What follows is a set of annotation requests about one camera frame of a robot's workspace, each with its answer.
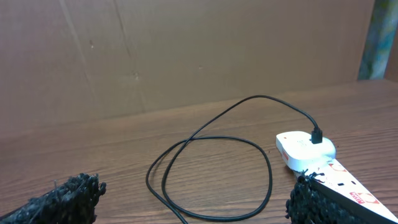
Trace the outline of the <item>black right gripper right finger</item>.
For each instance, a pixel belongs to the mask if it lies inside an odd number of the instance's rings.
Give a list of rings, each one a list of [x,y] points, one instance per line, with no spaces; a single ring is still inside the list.
[[[297,177],[286,215],[291,224],[394,224],[395,221],[376,213],[323,185],[313,172],[303,170]]]

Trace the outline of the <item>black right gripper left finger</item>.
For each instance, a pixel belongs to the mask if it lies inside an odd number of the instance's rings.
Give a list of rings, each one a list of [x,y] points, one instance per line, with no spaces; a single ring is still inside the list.
[[[1,216],[1,224],[93,224],[95,207],[106,193],[97,174],[81,173]]]

